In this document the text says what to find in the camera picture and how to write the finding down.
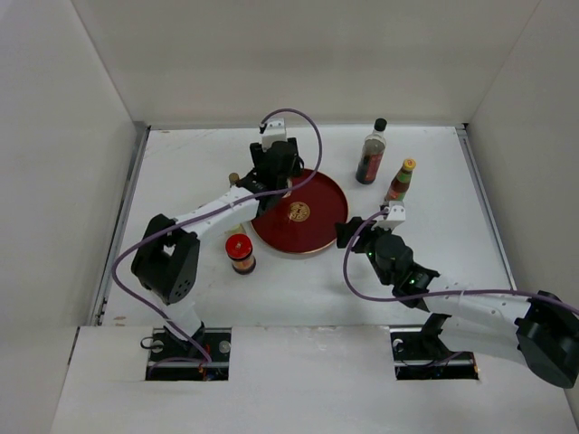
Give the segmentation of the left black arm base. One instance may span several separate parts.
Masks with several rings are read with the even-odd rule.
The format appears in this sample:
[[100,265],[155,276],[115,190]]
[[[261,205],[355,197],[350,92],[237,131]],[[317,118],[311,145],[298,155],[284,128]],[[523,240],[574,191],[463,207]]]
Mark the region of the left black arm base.
[[232,352],[231,328],[204,328],[194,340],[180,340],[163,328],[141,339],[147,352],[145,380],[150,382],[224,382],[229,379]]

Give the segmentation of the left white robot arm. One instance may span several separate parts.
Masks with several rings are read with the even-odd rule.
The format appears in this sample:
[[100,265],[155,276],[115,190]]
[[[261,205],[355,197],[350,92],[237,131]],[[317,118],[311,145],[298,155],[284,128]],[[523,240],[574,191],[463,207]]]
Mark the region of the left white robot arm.
[[172,349],[183,360],[194,360],[203,350],[203,322],[193,309],[189,292],[195,284],[200,250],[240,223],[268,213],[280,202],[289,181],[303,172],[297,139],[278,140],[267,149],[250,145],[253,169],[226,194],[177,218],[159,214],[149,221],[144,236],[170,231],[138,248],[132,274],[152,292],[162,310],[177,315],[176,331],[169,325]]

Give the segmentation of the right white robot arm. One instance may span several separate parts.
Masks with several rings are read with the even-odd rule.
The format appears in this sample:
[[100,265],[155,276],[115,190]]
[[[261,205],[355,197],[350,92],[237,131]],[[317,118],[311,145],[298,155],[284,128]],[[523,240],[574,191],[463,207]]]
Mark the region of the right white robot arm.
[[572,389],[578,379],[578,310],[556,295],[506,289],[431,291],[440,277],[413,259],[413,250],[376,214],[335,225],[337,246],[364,255],[379,282],[392,289],[389,303],[428,313],[422,351],[493,355],[526,366],[541,380]]

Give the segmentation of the small yellow label bottle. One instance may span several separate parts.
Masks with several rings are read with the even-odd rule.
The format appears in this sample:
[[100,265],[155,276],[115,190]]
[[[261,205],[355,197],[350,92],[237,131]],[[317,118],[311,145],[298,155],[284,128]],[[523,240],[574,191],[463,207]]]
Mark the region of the small yellow label bottle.
[[231,187],[239,187],[240,186],[241,177],[237,173],[230,173],[228,175],[229,185]]

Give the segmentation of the red lid sauce jar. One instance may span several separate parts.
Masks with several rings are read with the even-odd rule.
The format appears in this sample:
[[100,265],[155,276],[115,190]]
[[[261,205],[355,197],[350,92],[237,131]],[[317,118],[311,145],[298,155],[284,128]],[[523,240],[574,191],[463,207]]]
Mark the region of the red lid sauce jar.
[[256,259],[250,238],[244,233],[235,233],[225,242],[225,252],[232,263],[233,270],[241,275],[254,271]]

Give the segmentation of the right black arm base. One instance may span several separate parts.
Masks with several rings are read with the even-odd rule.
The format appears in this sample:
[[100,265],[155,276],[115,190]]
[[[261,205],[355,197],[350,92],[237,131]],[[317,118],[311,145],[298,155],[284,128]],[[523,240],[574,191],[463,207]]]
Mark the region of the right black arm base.
[[446,315],[431,314],[423,325],[390,328],[397,380],[478,380],[474,354],[451,351],[441,341],[442,326],[447,319]]

